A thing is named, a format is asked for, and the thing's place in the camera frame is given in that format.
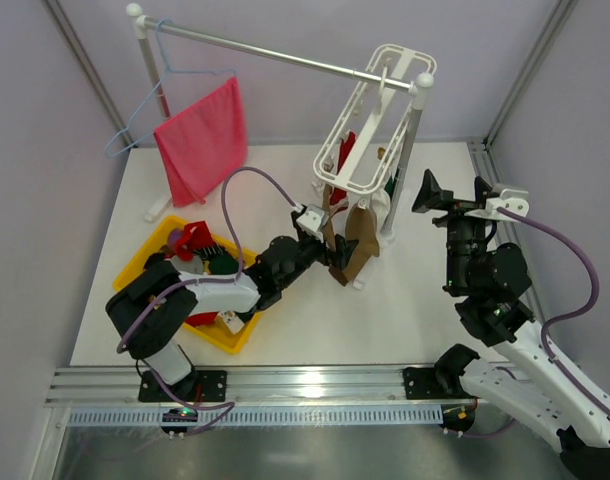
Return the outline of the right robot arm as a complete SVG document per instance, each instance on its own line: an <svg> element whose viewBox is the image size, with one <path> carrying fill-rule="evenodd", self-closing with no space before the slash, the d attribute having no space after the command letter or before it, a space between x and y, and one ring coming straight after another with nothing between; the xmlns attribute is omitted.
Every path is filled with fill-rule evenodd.
<svg viewBox="0 0 610 480"><path fill-rule="evenodd" d="M474 350L456 344L435 363L436 377L450 394L488 401L529 428L559 455L577 479L610 479L610 396L555 344L550 328L589 312L600 283L582 249L560 232L528 216L528 193L474 181L475 197L458 199L425 171L413 203L415 213L432 210L432 223L447 232L444 291L466 331L509 360L530 380L525 387L499 372ZM563 243L581 261L590 280L584 305L543 324L521 300L532 280L521 248L506 242L489 249L501 222L518 222Z"/></svg>

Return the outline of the dark green sock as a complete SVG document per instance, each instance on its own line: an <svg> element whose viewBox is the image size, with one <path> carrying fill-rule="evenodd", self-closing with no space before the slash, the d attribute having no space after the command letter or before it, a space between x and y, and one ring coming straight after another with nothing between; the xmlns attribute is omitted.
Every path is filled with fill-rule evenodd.
<svg viewBox="0 0 610 480"><path fill-rule="evenodd" d="M385 183L384 186L384 190L387 193L387 195L389 196L390 199L393 198L394 195L394 191L396 188L396 183L397 183L397 178L396 178L396 174L393 173L389 176L387 182Z"/></svg>

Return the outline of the tan ribbed sock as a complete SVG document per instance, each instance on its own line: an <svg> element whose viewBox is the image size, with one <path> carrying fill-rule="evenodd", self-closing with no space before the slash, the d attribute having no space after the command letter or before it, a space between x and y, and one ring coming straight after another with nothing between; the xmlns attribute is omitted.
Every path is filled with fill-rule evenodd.
<svg viewBox="0 0 610 480"><path fill-rule="evenodd" d="M334 217L347 210L349 207L348 194L345 190L332 187L326 184L322 192L323 211L328 215L326 225L323 227L323 236L327 246L332 250L336 250L336 237L334 230Z"/></svg>

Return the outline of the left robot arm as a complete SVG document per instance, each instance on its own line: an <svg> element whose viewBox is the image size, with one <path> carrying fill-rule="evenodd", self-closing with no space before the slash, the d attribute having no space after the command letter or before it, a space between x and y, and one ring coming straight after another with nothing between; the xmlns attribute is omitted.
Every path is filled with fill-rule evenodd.
<svg viewBox="0 0 610 480"><path fill-rule="evenodd" d="M120 335L116 351L151 366L165 384L178 383L192 371L174 341L188 317L232 312L244 318L269 309L313 264L337 270L349 265L358 241L341 235L334 240L330 247L303 232L278 236L239 274L190 274L156 258L105 306Z"/></svg>

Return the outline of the red snowflake christmas sock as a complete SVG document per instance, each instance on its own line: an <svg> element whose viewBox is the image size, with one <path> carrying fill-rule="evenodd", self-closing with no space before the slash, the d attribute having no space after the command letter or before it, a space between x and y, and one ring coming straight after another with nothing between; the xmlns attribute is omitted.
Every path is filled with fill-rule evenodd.
<svg viewBox="0 0 610 480"><path fill-rule="evenodd" d="M355 144L356 134L352 130L347 130L341 136L339 147L339 158L337 163L337 172L344 167L344 164ZM329 205L332 212L341 212L348 208L347 192L343 189L334 187L329 197Z"/></svg>

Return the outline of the brown sock with dark toe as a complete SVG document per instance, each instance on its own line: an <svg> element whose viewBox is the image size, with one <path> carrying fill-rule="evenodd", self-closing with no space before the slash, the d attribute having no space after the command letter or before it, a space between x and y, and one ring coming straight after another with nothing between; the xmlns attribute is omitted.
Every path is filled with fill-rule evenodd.
<svg viewBox="0 0 610 480"><path fill-rule="evenodd" d="M377 239L377 220L374 211L354 205L345 225L345 239L348 243L357 241L351 257L344 269L331 267L330 274L342 285L353 282L372 257L380 256Z"/></svg>

